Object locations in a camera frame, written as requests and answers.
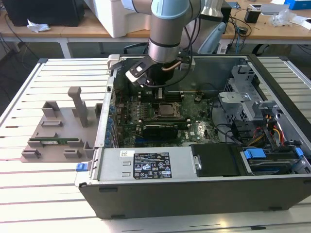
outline desk leg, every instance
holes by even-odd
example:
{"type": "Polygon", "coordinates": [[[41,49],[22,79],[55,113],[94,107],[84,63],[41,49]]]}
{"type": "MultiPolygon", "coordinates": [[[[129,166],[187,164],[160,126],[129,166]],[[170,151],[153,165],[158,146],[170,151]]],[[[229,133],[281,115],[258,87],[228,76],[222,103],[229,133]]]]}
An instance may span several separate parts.
{"type": "Polygon", "coordinates": [[[18,42],[9,42],[9,46],[11,49],[14,50],[14,52],[19,53],[20,49],[18,47],[18,42]]]}
{"type": "Polygon", "coordinates": [[[68,41],[67,40],[60,40],[58,42],[60,44],[60,47],[62,48],[64,58],[72,58],[72,54],[71,54],[71,50],[70,50],[69,45],[68,45],[68,41]]]}
{"type": "Polygon", "coordinates": [[[105,51],[104,51],[104,43],[103,42],[99,42],[99,50],[101,51],[101,54],[104,54],[105,51]]]}

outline gray plastic block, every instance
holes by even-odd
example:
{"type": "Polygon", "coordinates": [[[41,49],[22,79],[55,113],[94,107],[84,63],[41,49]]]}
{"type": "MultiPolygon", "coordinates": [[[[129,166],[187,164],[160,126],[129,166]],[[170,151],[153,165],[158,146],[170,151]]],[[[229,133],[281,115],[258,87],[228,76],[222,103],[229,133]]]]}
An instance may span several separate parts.
{"type": "Polygon", "coordinates": [[[51,133],[36,133],[34,136],[36,138],[42,138],[42,137],[58,137],[57,133],[51,132],[51,133]]]}
{"type": "Polygon", "coordinates": [[[28,140],[28,145],[31,147],[31,148],[38,148],[38,147],[43,147],[43,144],[40,142],[40,141],[30,141],[28,140]]]}
{"type": "Polygon", "coordinates": [[[70,162],[70,163],[79,163],[89,161],[93,157],[92,147],[94,146],[99,118],[96,117],[95,107],[87,108],[87,120],[88,127],[82,128],[79,118],[75,118],[72,115],[71,108],[60,108],[59,111],[55,111],[56,119],[52,121],[61,121],[62,127],[42,127],[43,122],[50,121],[45,116],[42,117],[40,123],[38,124],[35,132],[31,138],[35,138],[36,135],[39,136],[54,136],[57,134],[57,138],[78,138],[81,140],[81,143],[77,144],[77,141],[73,141],[74,146],[69,141],[67,145],[62,144],[47,144],[41,143],[39,141],[29,141],[26,150],[37,149],[41,156],[39,158],[25,158],[21,156],[20,160],[22,162],[70,162]],[[85,142],[88,142],[89,148],[87,151],[83,150],[85,142]],[[64,156],[65,149],[78,149],[81,157],[68,157],[64,156]]]}
{"type": "Polygon", "coordinates": [[[41,155],[37,149],[34,149],[34,150],[23,150],[23,152],[21,154],[26,159],[38,159],[40,157],[40,155],[41,155]]]}
{"type": "Polygon", "coordinates": [[[55,101],[47,101],[43,105],[42,111],[46,118],[56,118],[55,111],[59,111],[59,107],[55,101]]]}
{"type": "Polygon", "coordinates": [[[87,127],[87,108],[85,102],[82,102],[80,94],[81,87],[72,86],[69,88],[68,95],[73,100],[81,125],[82,127],[87,127]]]}
{"type": "Polygon", "coordinates": [[[83,147],[84,142],[82,141],[82,139],[79,139],[79,141],[68,141],[68,145],[71,148],[83,147]]]}
{"type": "Polygon", "coordinates": [[[86,153],[87,158],[92,159],[94,155],[94,148],[91,148],[88,144],[88,142],[85,142],[83,150],[86,153]]]}
{"type": "Polygon", "coordinates": [[[82,155],[78,149],[64,149],[64,156],[67,159],[72,159],[72,158],[81,158],[82,155]]]}
{"type": "Polygon", "coordinates": [[[103,107],[103,103],[97,103],[95,105],[95,115],[96,115],[96,118],[100,118],[101,117],[102,107],[103,107]]]}
{"type": "Polygon", "coordinates": [[[42,127],[62,127],[63,123],[60,120],[44,120],[41,123],[42,127]]]}

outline blue latch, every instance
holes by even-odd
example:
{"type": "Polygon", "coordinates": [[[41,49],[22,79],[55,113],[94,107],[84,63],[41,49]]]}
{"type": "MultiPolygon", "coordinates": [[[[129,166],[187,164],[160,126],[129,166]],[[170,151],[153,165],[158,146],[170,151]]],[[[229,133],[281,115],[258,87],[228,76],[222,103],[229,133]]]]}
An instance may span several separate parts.
{"type": "Polygon", "coordinates": [[[296,151],[297,155],[299,156],[299,158],[301,159],[301,158],[303,157],[303,151],[302,151],[302,149],[299,148],[299,147],[297,147],[297,148],[295,149],[295,151],[296,151]]]}
{"type": "Polygon", "coordinates": [[[244,155],[247,159],[264,159],[267,157],[263,149],[260,148],[249,148],[244,151],[244,155]]]}
{"type": "Polygon", "coordinates": [[[76,166],[76,171],[87,171],[87,164],[78,163],[76,166]]]}

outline robotic arm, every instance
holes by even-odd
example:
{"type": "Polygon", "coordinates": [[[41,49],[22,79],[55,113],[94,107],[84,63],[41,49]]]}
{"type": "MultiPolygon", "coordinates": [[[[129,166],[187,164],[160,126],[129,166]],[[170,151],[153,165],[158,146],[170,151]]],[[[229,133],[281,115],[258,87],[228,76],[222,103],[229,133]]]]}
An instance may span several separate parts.
{"type": "MultiPolygon", "coordinates": [[[[223,0],[122,0],[125,8],[152,16],[148,55],[126,73],[127,78],[141,87],[162,87],[172,78],[183,28],[200,14],[208,20],[221,21],[219,11],[223,0]]],[[[192,55],[188,60],[189,69],[192,55]]]]}

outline warning label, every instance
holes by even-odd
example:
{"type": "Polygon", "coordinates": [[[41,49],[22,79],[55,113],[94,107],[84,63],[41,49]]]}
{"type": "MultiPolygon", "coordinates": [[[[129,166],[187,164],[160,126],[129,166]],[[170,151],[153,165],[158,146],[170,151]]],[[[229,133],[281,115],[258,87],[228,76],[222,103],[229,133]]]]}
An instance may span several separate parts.
{"type": "Polygon", "coordinates": [[[134,154],[135,179],[172,178],[169,153],[134,154]]]}

